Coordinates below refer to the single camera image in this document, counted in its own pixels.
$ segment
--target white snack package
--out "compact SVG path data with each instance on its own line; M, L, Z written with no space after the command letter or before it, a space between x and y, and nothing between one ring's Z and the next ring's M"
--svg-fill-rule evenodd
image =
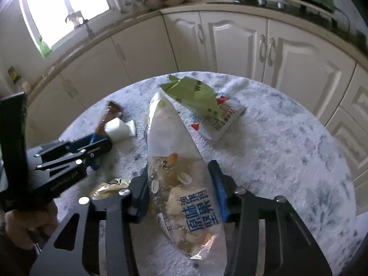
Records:
M223 101L218 106L224 112L224 120L218 120L215 118L205 118L200 123L192 124L192 128L198 131L201 136L211 140L212 142L217 142L229 128L229 126L243 113L246 109L245 106L239 102L221 97L219 101Z
M149 106L148 179L163 233L201 275L223 276L227 251L220 210L201 154L176 109L157 93Z

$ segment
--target round table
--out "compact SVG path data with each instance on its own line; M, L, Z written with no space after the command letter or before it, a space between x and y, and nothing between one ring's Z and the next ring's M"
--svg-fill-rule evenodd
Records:
M223 96L247 107L216 144L190 128L200 118L174 102L203 160L217 160L257 196L288 198L326 256L334 275L351 259L361 238L355 231L355 195L349 168L337 143L319 121L299 103L279 91L247 78L209 72L175 73L199 79ZM152 96L168 76L150 78L122 88L81 114L61 139L92 133L109 100L124 107L123 120L135 120L137 137L113 146L101 168L62 194L56 203L62 219L78 198L101 182L140 175L147 162L144 122ZM193 263L174 249L161 233L155 217L132 225L137 265L141 275L198 275Z

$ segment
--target red and white package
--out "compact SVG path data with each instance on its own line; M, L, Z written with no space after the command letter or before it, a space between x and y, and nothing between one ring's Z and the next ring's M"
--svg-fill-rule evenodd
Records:
M217 104L224 112L223 120L205 118L200 123L191 125L191 127L196 131L199 131L204 138L213 142L217 142L234 120L237 119L246 109L246 107L239 102L224 96L217 99Z

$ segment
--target human hand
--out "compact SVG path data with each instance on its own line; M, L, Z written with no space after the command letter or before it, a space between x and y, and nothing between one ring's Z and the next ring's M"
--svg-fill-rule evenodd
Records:
M5 214L5 232L15 246L25 250L33 248L34 243L28 234L29 228L41 227L46 235L52 235L58 227L58 207L52 201L45 210L32 212L12 210Z

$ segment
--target window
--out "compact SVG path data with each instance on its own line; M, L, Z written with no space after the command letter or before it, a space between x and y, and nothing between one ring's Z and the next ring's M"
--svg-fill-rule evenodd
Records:
M44 57L83 19L90 20L110 9L107 0L21 0L21 4L26 24Z

